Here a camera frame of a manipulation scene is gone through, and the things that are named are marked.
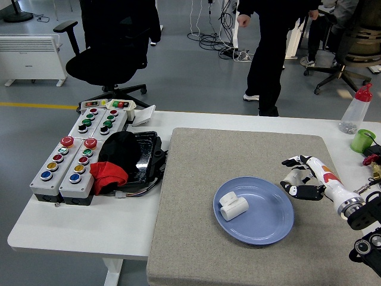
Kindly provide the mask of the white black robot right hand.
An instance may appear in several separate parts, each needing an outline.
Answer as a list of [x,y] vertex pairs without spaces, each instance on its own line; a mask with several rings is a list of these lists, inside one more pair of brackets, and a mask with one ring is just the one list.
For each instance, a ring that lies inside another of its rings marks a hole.
[[338,214],[350,207],[361,207],[361,195],[348,191],[336,175],[318,158],[294,156],[282,162],[290,173],[280,182],[283,189],[299,200],[321,200],[324,196],[333,203]]

